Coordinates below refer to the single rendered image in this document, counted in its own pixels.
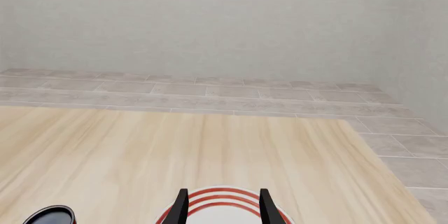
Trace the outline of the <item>white plate with red rings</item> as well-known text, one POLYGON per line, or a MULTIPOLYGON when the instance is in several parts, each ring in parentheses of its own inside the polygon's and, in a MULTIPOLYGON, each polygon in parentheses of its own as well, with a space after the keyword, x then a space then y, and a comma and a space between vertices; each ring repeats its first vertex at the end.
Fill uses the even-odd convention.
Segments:
MULTIPOLYGON (((259 197, 260 191, 230 185, 188 191, 186 224, 262 224, 259 197)), ((155 219, 155 224, 162 224, 175 200, 155 219)), ((283 218, 283 224, 295 224, 278 204, 274 204, 283 218)))

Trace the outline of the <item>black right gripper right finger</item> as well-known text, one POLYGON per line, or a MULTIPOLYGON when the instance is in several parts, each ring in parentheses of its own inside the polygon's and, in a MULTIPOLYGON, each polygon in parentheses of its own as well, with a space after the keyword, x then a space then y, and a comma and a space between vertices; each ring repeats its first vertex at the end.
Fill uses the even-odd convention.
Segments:
POLYGON ((283 218, 266 188, 260 189, 259 207, 262 224, 283 224, 283 218))

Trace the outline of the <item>black bowl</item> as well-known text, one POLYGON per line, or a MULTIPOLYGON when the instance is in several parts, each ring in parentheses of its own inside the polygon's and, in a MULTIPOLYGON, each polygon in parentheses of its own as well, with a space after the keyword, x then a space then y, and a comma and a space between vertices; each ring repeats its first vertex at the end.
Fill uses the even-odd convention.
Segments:
POLYGON ((53 205, 33 213, 23 224, 77 224, 77 221, 70 207, 53 205))

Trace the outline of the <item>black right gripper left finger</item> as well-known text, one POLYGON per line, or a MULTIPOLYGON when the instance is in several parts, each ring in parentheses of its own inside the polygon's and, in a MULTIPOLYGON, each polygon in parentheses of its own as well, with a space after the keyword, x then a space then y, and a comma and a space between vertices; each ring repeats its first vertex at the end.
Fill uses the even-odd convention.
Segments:
POLYGON ((186 224, 188 218, 188 190, 182 188, 162 224, 186 224))

